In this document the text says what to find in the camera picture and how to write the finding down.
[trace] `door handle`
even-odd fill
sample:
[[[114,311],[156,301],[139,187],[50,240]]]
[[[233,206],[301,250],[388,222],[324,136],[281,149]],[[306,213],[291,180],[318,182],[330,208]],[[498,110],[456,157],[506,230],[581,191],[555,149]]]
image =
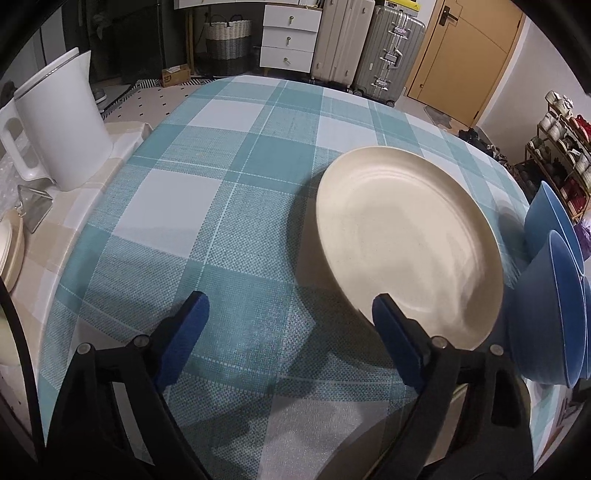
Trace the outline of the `door handle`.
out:
[[[450,8],[449,7],[444,7],[443,8],[443,12],[441,13],[441,18],[439,19],[439,24],[442,27],[445,27],[445,22],[448,18],[451,18],[452,20],[455,20],[456,22],[458,20],[460,20],[458,17],[454,17],[450,12],[449,12]]]

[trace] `silver suitcase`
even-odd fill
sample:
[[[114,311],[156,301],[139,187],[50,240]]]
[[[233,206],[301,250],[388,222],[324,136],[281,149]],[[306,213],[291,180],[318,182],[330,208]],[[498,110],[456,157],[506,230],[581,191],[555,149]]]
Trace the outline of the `silver suitcase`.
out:
[[[394,106],[404,90],[425,25],[390,7],[375,7],[353,88],[357,95]]]
[[[375,0],[326,0],[312,60],[312,79],[353,83]]]

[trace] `white dresser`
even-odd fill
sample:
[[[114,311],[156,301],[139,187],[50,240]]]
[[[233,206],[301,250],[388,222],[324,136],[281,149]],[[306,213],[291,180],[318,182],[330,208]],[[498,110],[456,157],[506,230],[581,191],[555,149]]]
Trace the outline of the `white dresser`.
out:
[[[261,67],[310,72],[322,10],[266,5]]]

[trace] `suitcase handle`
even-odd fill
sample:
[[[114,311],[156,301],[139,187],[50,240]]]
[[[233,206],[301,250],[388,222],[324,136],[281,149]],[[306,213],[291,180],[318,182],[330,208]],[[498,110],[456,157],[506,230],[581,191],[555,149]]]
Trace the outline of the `suitcase handle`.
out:
[[[410,29],[405,30],[403,28],[395,26],[392,30],[388,30],[388,33],[402,37],[404,40],[408,40],[408,35],[410,33]]]
[[[390,53],[387,50],[384,50],[384,56],[380,57],[380,60],[389,64],[389,69],[395,70],[400,67],[400,60],[404,57],[403,53],[399,49],[395,49],[394,53]]]
[[[371,84],[372,87],[376,87],[376,88],[388,91],[388,84],[390,83],[388,80],[381,80],[377,77],[374,77],[374,78],[375,78],[375,80]]]

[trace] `electric kettle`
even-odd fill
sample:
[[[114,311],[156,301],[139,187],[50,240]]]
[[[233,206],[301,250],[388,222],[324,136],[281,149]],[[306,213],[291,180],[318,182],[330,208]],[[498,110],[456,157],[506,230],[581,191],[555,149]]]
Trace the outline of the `electric kettle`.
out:
[[[60,190],[86,183],[113,150],[88,81],[90,51],[70,50],[26,81],[0,110],[0,141],[24,180],[52,179]],[[27,165],[8,130],[22,123],[38,158]]]

